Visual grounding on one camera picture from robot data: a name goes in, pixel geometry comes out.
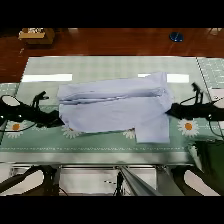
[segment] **box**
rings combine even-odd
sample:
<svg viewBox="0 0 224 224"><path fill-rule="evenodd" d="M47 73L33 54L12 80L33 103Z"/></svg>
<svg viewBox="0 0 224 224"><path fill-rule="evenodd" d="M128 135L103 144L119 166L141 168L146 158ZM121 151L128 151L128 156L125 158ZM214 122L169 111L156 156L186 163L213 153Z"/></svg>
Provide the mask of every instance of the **box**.
<svg viewBox="0 0 224 224"><path fill-rule="evenodd" d="M54 36L52 28L44 28L43 33L28 33L28 28L23 28L19 39L28 44L52 44Z"/></svg>

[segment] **wooden floor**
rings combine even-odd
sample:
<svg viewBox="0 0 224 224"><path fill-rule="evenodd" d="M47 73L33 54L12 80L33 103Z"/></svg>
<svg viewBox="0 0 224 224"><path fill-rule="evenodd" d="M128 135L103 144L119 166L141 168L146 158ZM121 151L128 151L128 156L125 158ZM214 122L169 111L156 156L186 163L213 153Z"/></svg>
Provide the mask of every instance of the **wooden floor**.
<svg viewBox="0 0 224 224"><path fill-rule="evenodd" d="M184 41L172 42L171 32ZM224 57L221 28L69 28L51 46L27 46L18 34L0 38L0 82L19 82L28 57L69 55L148 55Z"/></svg>

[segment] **folded shirt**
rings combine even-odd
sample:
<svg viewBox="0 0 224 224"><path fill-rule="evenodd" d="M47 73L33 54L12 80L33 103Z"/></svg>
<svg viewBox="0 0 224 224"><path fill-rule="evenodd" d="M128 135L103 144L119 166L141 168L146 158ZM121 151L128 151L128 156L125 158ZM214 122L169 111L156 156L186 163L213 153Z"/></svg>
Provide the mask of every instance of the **folded shirt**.
<svg viewBox="0 0 224 224"><path fill-rule="evenodd" d="M139 143L169 142L173 97L167 74L59 86L59 114L73 130L96 133L135 128Z"/></svg>

